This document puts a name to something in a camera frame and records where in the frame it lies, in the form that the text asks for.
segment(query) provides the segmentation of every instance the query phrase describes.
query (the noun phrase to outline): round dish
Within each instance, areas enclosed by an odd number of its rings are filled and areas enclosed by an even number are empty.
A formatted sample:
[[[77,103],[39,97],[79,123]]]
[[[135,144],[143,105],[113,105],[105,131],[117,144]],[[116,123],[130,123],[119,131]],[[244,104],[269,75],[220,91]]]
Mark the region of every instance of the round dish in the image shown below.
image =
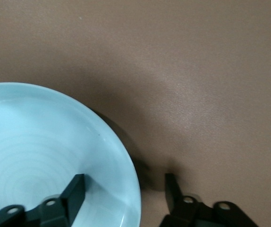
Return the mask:
[[[60,92],[0,83],[0,209],[31,210],[60,194],[75,174],[87,177],[73,227],[139,227],[136,171],[111,128]]]

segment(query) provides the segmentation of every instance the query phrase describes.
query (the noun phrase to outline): metal bolt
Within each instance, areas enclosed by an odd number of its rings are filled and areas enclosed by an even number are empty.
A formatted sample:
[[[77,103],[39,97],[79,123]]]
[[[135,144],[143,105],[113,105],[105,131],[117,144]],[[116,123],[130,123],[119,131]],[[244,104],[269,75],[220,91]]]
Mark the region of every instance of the metal bolt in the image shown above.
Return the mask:
[[[184,200],[184,202],[186,202],[186,203],[193,203],[193,199],[190,198],[190,197],[188,197],[188,196],[186,196],[183,200]]]
[[[219,204],[219,207],[222,208],[223,210],[229,210],[230,209],[230,206],[226,203],[220,203]]]
[[[17,211],[18,211],[18,208],[14,207],[14,208],[11,208],[11,209],[8,210],[8,214],[13,214],[13,213],[15,213]]]
[[[55,200],[50,200],[50,201],[48,201],[45,205],[46,205],[46,206],[51,206],[51,205],[54,205],[55,203],[56,203]]]

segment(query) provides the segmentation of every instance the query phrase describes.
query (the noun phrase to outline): brown background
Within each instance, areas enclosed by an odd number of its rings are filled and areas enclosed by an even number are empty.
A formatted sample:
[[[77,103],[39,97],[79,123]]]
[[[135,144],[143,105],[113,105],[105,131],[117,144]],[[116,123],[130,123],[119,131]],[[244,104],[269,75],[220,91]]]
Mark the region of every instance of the brown background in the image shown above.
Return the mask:
[[[0,0],[0,81],[104,115],[136,165],[142,227],[163,174],[271,226],[271,1]]]

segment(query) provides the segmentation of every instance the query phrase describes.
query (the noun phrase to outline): black mechanical part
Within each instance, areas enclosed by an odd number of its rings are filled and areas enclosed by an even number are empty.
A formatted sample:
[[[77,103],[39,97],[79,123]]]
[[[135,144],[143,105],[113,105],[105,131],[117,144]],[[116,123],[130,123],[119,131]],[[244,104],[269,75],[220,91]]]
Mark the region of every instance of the black mechanical part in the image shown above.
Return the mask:
[[[169,215],[160,227],[258,227],[237,205],[220,201],[213,208],[192,196],[183,196],[173,174],[165,174]]]
[[[85,199],[85,176],[75,175],[58,198],[50,198],[25,212],[21,205],[0,210],[0,227],[70,227]]]

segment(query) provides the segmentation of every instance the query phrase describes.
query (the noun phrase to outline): plate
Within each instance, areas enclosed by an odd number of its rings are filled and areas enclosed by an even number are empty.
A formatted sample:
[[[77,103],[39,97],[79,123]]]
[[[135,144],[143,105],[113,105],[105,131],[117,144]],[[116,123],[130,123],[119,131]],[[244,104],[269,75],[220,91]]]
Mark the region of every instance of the plate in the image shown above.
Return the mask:
[[[31,210],[86,174],[86,198],[73,227],[139,227],[133,163],[111,128],[55,90],[0,83],[0,209]]]

